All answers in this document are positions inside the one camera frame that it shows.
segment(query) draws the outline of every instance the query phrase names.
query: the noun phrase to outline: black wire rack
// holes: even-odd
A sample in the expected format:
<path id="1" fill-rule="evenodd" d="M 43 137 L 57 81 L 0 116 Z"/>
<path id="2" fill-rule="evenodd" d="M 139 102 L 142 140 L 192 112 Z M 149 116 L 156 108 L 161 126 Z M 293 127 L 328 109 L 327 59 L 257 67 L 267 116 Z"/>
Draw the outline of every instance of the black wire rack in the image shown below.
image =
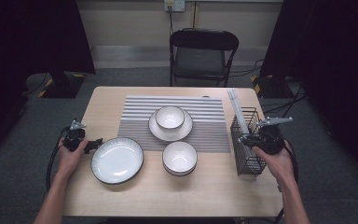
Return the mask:
<path id="1" fill-rule="evenodd" d="M 241 110 L 248 125 L 249 133 L 257 133 L 256 124 L 259 117 L 256 109 L 254 107 L 242 107 Z M 237 116 L 234 116 L 230 130 L 238 175 L 260 175 L 266 167 L 266 162 L 241 142 L 242 131 Z"/>

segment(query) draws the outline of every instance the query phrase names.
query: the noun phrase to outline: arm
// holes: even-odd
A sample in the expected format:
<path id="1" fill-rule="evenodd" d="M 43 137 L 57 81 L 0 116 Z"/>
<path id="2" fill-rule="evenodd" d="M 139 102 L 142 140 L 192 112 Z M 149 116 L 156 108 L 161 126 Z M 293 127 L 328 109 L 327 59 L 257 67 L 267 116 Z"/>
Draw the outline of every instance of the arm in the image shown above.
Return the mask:
<path id="1" fill-rule="evenodd" d="M 63 199 L 68 179 L 76 169 L 87 143 L 88 140 L 83 140 L 77 150 L 73 152 L 66 147 L 60 147 L 60 162 L 57 174 L 54 176 L 48 196 L 43 201 L 42 208 L 37 214 L 34 224 L 62 223 Z"/>
<path id="2" fill-rule="evenodd" d="M 276 155 L 268 155 L 259 147 L 253 147 L 252 150 L 267 163 L 269 170 L 281 187 L 286 223 L 310 223 L 301 200 L 297 182 L 295 181 L 293 164 L 289 153 L 286 150 L 282 150 Z"/>

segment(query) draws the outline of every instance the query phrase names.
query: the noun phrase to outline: striped mat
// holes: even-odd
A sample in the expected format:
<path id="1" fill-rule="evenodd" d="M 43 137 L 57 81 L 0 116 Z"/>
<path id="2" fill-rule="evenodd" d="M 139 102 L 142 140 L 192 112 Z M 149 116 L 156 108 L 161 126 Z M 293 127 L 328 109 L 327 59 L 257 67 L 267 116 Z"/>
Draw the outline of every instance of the striped mat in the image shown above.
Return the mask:
<path id="1" fill-rule="evenodd" d="M 198 152 L 230 152 L 225 113 L 219 98 L 128 95 L 117 137 L 129 137 L 143 150 L 162 151 L 170 142 L 150 132 L 149 118 L 167 105 L 181 107 L 193 119 L 191 133 L 179 141 L 189 143 Z"/>

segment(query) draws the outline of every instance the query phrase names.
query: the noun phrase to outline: grey carpet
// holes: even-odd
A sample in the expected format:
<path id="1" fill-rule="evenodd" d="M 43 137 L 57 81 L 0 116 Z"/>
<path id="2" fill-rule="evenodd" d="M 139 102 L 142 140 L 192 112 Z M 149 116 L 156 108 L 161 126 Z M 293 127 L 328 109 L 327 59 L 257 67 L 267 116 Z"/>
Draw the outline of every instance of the grey carpet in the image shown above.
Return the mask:
<path id="1" fill-rule="evenodd" d="M 250 68 L 252 66 L 235 66 L 233 70 Z M 37 98 L 41 88 L 31 93 L 21 118 L 0 146 L 0 223 L 33 221 L 43 202 L 46 168 L 58 134 L 73 118 L 82 119 L 96 87 L 168 86 L 168 74 L 168 67 L 98 69 L 97 76 L 86 77 L 75 99 Z M 37 87 L 43 76 L 31 76 L 28 88 Z M 249 77 L 233 77 L 228 86 L 252 88 Z M 213 87 L 214 82 L 179 79 L 176 85 Z M 296 92 L 298 84 L 290 85 Z M 264 111 L 278 106 L 275 104 L 288 102 L 288 99 L 259 100 Z M 280 117 L 283 113 L 284 110 L 268 115 Z M 280 127 L 296 150 L 299 186 L 310 221 L 358 223 L 357 162 L 328 135 L 323 116 L 307 99 L 295 103 L 287 116 L 292 116 L 295 121 Z M 105 217 L 66 217 L 64 223 L 99 223 L 105 220 Z M 270 221 L 251 219 L 249 223 Z"/>

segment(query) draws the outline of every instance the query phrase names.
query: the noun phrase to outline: wall outlet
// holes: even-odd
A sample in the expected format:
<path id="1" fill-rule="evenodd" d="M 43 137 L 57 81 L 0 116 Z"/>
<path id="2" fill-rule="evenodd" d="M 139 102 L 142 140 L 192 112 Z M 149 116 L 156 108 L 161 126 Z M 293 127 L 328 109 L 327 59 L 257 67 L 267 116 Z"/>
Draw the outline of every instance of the wall outlet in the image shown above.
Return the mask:
<path id="1" fill-rule="evenodd" d="M 185 0 L 164 0 L 164 10 L 167 12 L 168 7 L 171 7 L 172 12 L 185 11 Z"/>
<path id="2" fill-rule="evenodd" d="M 185 11 L 185 0 L 175 0 L 175 11 Z"/>
<path id="3" fill-rule="evenodd" d="M 164 10 L 169 11 L 168 7 L 171 7 L 171 11 L 175 8 L 175 0 L 164 0 Z"/>

